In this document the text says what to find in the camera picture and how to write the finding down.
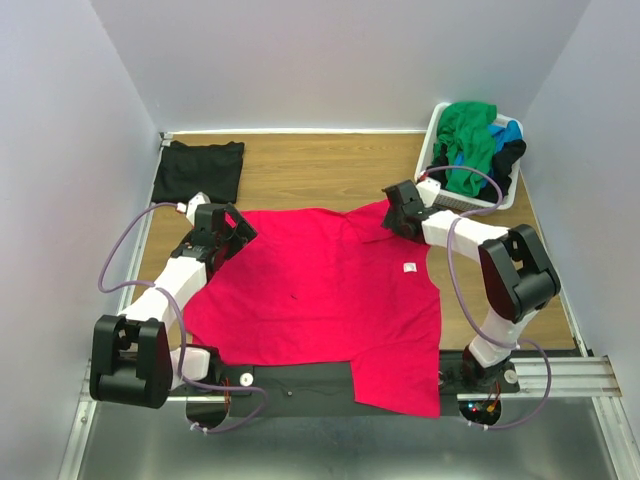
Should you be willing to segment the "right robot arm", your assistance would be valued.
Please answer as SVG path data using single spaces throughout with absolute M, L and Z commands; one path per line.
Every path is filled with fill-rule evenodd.
M 383 227 L 405 239 L 446 250 L 459 305 L 476 336 L 465 347 L 461 382 L 482 390 L 498 380 L 513 351 L 522 345 L 526 326 L 561 290 L 559 276 L 536 230 L 527 224 L 498 227 L 436 206 L 439 183 L 410 180 L 386 187 L 388 210 Z M 453 255 L 480 266 L 489 309 L 479 325 L 464 303 Z

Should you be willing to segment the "pink t shirt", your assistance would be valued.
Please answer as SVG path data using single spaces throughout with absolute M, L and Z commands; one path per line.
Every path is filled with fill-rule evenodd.
M 385 229 L 386 211 L 247 212 L 255 239 L 188 302 L 187 330 L 229 365 L 346 362 L 358 403 L 438 417 L 429 248 Z

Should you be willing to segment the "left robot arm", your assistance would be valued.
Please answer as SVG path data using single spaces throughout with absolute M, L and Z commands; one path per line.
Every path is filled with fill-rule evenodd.
M 175 208 L 192 228 L 161 274 L 141 282 L 137 300 L 94 326 L 89 391 L 97 401 L 159 408 L 182 385 L 210 394 L 222 384 L 210 349 L 185 340 L 171 349 L 168 333 L 172 325 L 186 327 L 187 303 L 257 233 L 232 204 L 214 204 L 202 193 Z

